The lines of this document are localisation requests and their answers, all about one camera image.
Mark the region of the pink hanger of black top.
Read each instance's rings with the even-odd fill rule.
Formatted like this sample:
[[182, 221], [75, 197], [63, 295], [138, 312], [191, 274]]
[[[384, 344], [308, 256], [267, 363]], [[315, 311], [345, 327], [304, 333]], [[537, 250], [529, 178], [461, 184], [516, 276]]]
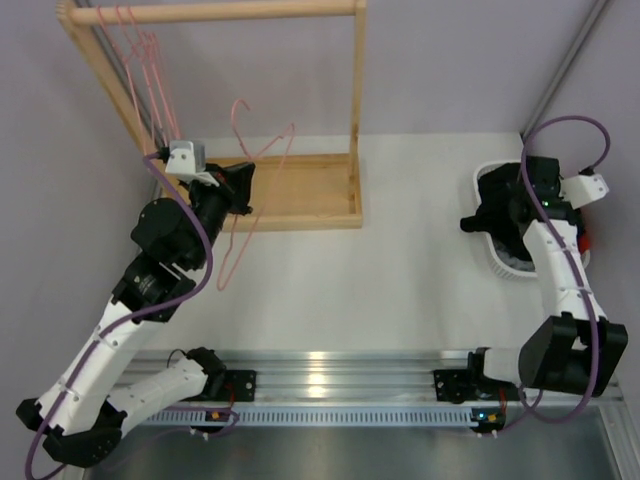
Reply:
[[279, 177], [281, 175], [281, 172], [283, 170], [283, 167], [285, 165], [285, 162], [290, 154], [291, 151], [291, 147], [293, 144], [293, 141], [295, 139], [296, 136], [296, 124], [294, 122], [290, 122], [285, 129], [279, 134], [274, 136], [268, 143], [266, 143], [261, 150], [259, 150], [257, 153], [252, 153], [249, 148], [247, 147], [245, 141], [244, 141], [244, 137], [241, 134], [239, 127], [238, 127], [238, 122], [237, 122], [237, 110], [239, 107], [243, 107], [247, 112], [249, 112], [251, 110], [250, 105], [242, 98], [239, 98], [237, 100], [234, 101], [232, 107], [231, 107], [231, 111], [230, 111], [230, 122], [231, 122], [231, 128], [232, 128], [232, 132], [237, 140], [237, 143], [239, 145], [239, 147], [241, 148], [242, 153], [244, 154], [244, 157], [246, 160], [251, 161], [251, 162], [256, 162], [257, 160], [261, 159], [263, 157], [263, 155], [265, 153], [267, 153], [277, 142], [279, 141], [287, 141], [287, 145], [285, 148], [284, 153], [282, 154], [282, 156], [280, 157], [280, 160], [277, 164], [277, 168], [276, 168], [276, 173], [275, 173], [275, 178], [271, 181], [271, 183], [269, 184], [268, 188], [267, 188], [267, 193], [266, 193], [266, 197], [264, 200], [263, 205], [259, 208], [258, 212], [253, 216], [253, 220], [250, 226], [250, 229], [248, 230], [246, 237], [242, 243], [241, 248], [238, 251], [238, 254], [235, 258], [235, 260], [233, 261], [233, 264], [231, 265], [229, 271], [227, 271], [227, 263], [230, 259], [231, 254], [233, 253], [234, 250], [234, 242], [235, 242], [235, 235], [237, 232], [237, 224], [238, 224], [238, 220], [239, 220], [239, 215], [235, 214], [233, 217], [233, 222], [232, 222], [232, 226], [231, 226], [231, 231], [230, 231], [230, 236], [229, 236], [229, 244], [228, 244], [228, 248], [223, 256], [223, 259], [221, 261], [220, 264], [220, 268], [218, 271], [218, 276], [216, 279], [216, 289], [219, 292], [223, 292], [229, 285], [229, 283], [231, 282], [232, 278], [234, 277], [237, 268], [239, 267], [239, 264], [241, 262], [241, 260], [243, 259], [245, 252], [249, 246], [249, 243], [251, 242], [251, 240], [254, 237], [254, 234], [257, 231], [257, 227], [259, 226], [259, 223], [264, 215], [264, 212], [266, 210], [266, 207], [268, 206], [269, 202], [270, 202], [270, 198], [272, 197], [272, 191], [274, 190], [275, 186], [278, 184], [279, 182]]

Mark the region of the pink hanger of red top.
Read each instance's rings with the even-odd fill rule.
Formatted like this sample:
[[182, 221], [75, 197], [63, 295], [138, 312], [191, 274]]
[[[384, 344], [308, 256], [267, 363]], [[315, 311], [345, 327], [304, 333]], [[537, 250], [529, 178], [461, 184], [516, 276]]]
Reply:
[[137, 26], [129, 6], [124, 9], [120, 5], [97, 6], [96, 12], [98, 25], [103, 28], [116, 53], [131, 71], [133, 81], [141, 89], [142, 98], [151, 110], [152, 125], [161, 129], [158, 138], [164, 141], [162, 147], [166, 146], [171, 135], [172, 120], [162, 110], [164, 92], [162, 76], [155, 63], [156, 38]]

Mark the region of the red tank top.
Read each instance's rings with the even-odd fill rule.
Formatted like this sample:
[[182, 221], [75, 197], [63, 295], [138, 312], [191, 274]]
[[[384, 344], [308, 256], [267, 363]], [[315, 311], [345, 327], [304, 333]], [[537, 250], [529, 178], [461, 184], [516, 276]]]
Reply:
[[581, 210], [577, 211], [577, 239], [578, 250], [581, 255], [590, 251], [591, 241], [586, 227], [585, 217]]

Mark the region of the black tank top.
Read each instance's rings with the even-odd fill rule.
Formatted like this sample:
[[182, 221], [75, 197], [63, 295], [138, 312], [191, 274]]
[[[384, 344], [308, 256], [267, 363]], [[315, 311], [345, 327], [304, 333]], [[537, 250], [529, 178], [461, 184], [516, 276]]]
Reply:
[[519, 175], [518, 163], [507, 163], [482, 175], [476, 185], [480, 194], [480, 205], [474, 215], [460, 220], [460, 228], [466, 233], [488, 233], [492, 242], [508, 258], [530, 261], [516, 224], [511, 220], [509, 204]]

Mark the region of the grey tank top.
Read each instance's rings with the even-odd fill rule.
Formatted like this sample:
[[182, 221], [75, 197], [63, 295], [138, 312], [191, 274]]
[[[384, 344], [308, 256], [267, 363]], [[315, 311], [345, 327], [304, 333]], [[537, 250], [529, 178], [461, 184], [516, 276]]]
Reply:
[[519, 259], [514, 254], [510, 253], [507, 247], [501, 242], [495, 241], [494, 248], [499, 260], [518, 274], [533, 274], [535, 272], [534, 263], [531, 260]]

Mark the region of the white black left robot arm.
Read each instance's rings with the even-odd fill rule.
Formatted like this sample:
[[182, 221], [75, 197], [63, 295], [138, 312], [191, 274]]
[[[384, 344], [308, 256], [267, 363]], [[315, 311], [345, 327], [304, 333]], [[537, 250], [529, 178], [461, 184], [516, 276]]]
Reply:
[[113, 289], [91, 338], [50, 390], [18, 406], [18, 418], [52, 460], [92, 467], [165, 408], [221, 399], [227, 367], [206, 347], [187, 351], [133, 386], [115, 386], [141, 347], [202, 289], [185, 274], [212, 272], [212, 247], [227, 215], [251, 210], [254, 163], [208, 164], [205, 171], [212, 183], [187, 183], [188, 200], [160, 198], [144, 206], [131, 232], [140, 252]]

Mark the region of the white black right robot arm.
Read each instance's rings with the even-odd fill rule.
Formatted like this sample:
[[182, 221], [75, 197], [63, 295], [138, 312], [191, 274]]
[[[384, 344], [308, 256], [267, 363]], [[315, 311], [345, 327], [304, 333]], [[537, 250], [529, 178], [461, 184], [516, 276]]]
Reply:
[[587, 167], [565, 178], [558, 159], [530, 156], [486, 162], [472, 185], [477, 209], [461, 219], [461, 230], [484, 236], [497, 275], [537, 282], [543, 318], [520, 347], [479, 347], [465, 368], [435, 371], [437, 400], [516, 400], [527, 389], [600, 397], [628, 344], [585, 271], [581, 209], [608, 194], [603, 176]]

